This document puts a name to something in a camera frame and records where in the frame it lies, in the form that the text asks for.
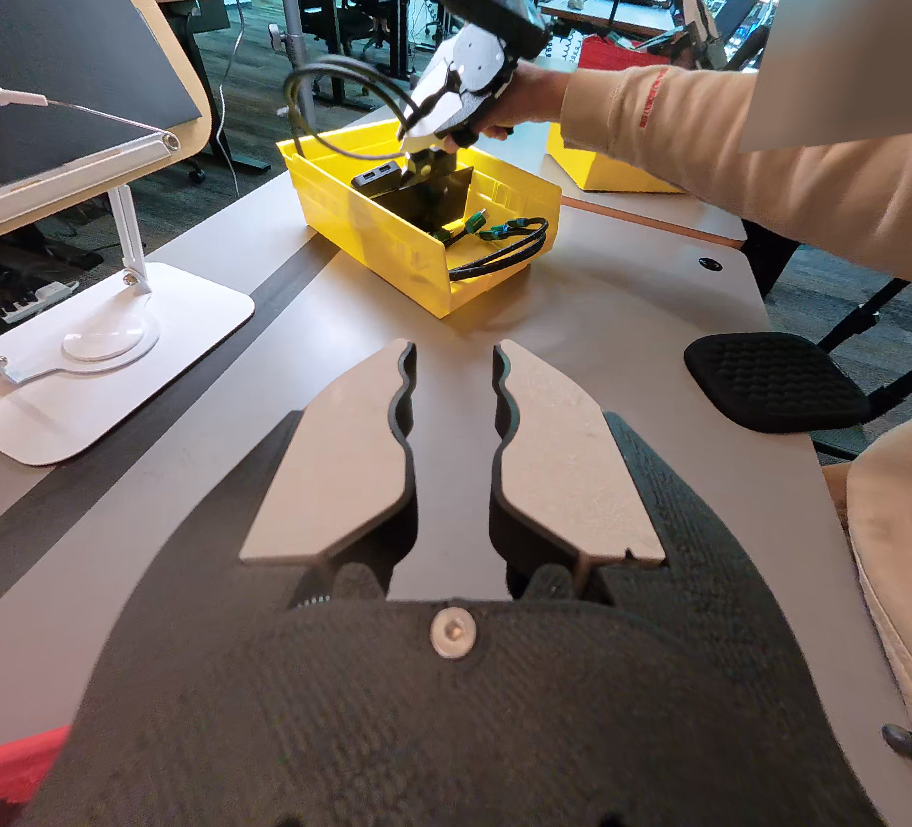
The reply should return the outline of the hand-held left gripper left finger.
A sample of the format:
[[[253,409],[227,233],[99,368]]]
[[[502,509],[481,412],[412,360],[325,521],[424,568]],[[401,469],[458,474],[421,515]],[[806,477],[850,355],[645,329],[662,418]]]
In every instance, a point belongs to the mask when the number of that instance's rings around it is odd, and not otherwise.
[[[408,443],[417,348],[395,339],[331,381],[304,408],[239,552],[245,564],[300,564],[294,601],[328,601],[347,564],[382,595],[417,538]]]

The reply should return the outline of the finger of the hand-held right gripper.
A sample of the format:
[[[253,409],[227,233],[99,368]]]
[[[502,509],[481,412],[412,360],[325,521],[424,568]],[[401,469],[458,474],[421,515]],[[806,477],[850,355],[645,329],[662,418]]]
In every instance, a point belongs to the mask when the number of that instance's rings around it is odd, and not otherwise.
[[[453,131],[467,125],[470,113],[459,93],[434,93],[418,103],[417,119],[404,131],[402,150],[418,152],[441,146]]]
[[[491,33],[443,41],[411,93],[410,122],[473,122],[510,81],[504,43]]]

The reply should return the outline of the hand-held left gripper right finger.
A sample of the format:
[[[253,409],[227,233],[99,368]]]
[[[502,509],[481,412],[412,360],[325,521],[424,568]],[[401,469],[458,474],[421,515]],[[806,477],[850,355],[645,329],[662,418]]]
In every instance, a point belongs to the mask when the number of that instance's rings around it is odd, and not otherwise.
[[[581,595],[602,566],[667,561],[633,475],[597,401],[513,340],[494,347],[490,540],[518,598],[541,567],[569,572]]]

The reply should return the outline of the yellow storage bin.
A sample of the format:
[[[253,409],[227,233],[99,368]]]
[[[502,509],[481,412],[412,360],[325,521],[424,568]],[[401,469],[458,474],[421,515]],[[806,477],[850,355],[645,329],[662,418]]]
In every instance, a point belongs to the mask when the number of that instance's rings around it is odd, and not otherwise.
[[[495,273],[450,280],[451,271],[494,253],[508,241],[484,242],[469,235],[446,247],[399,211],[351,187],[357,174],[374,169],[381,160],[354,160],[325,149],[311,137],[303,137],[301,147],[303,152],[298,153],[292,138],[277,144],[307,223],[438,319],[521,273],[533,261],[533,256],[525,256]],[[481,210],[486,227],[517,218],[543,218],[548,228],[538,255],[552,249],[562,200],[558,185],[476,148],[461,150],[456,168],[471,177],[466,183],[457,182],[458,191],[449,195],[457,209],[455,219]]]

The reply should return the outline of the red storage bin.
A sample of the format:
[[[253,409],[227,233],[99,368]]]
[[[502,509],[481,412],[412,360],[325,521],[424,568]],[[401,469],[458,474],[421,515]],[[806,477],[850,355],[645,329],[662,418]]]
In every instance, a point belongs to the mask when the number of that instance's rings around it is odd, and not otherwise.
[[[53,767],[70,727],[1,745],[1,825],[13,825]]]

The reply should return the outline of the person's right forearm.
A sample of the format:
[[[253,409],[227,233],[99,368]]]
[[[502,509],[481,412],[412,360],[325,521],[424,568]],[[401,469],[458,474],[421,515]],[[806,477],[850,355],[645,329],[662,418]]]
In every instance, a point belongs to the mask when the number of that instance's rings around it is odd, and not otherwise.
[[[740,151],[754,85],[745,73],[577,69],[561,131],[784,238],[910,280],[910,135]]]

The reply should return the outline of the person's right hand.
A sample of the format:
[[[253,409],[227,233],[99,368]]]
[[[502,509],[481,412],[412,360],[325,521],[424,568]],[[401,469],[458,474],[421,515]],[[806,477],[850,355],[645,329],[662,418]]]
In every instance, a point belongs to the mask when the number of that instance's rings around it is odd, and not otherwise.
[[[524,123],[558,123],[571,76],[570,72],[520,62],[495,104],[485,115],[477,116],[473,131],[503,141]]]

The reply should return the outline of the small red crate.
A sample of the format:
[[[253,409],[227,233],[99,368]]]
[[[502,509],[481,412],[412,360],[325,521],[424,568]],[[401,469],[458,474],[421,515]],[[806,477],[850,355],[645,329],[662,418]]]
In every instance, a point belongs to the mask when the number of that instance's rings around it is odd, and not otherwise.
[[[668,64],[667,57],[623,47],[609,38],[600,38],[595,34],[584,38],[577,62],[578,69],[604,71],[621,71],[651,66],[666,67]]]

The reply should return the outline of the small yellow bin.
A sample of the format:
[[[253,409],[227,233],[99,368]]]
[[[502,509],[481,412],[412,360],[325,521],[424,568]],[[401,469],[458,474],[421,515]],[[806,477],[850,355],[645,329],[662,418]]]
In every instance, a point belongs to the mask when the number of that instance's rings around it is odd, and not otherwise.
[[[682,195],[678,187],[601,153],[564,143],[561,127],[550,125],[545,149],[584,192],[609,194]]]

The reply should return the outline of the white tablet stand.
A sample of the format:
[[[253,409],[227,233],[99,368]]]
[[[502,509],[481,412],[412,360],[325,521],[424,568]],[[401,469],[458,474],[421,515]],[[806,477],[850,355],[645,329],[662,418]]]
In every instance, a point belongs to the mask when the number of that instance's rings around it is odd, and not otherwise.
[[[57,465],[98,442],[255,312],[251,297],[165,263],[147,262],[131,189],[115,182],[181,154],[172,132],[33,92],[2,89],[2,106],[63,107],[146,132],[2,186],[2,224],[45,215],[65,195],[106,186],[122,271],[2,335],[2,454]]]

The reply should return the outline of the person's beige hoodie torso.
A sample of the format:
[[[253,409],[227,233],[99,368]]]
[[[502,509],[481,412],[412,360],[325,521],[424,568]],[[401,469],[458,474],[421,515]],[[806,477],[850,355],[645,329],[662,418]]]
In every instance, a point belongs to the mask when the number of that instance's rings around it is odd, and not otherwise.
[[[865,604],[906,707],[911,705],[911,422],[856,459],[822,468],[852,549]]]

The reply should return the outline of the white power strip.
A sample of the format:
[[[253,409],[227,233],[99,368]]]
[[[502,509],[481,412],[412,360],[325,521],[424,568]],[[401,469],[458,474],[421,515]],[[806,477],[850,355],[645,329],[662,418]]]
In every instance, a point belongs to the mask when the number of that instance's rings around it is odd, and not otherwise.
[[[1,321],[8,326],[22,323],[71,297],[78,288],[78,282],[49,282],[26,291],[22,297],[2,301]]]

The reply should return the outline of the wooden board with black panel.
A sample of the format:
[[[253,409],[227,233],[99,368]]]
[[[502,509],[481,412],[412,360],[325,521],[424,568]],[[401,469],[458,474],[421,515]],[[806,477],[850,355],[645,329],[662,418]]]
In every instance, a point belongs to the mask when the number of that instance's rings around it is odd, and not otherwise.
[[[2,234],[196,155],[211,110],[154,0],[1,0]]]

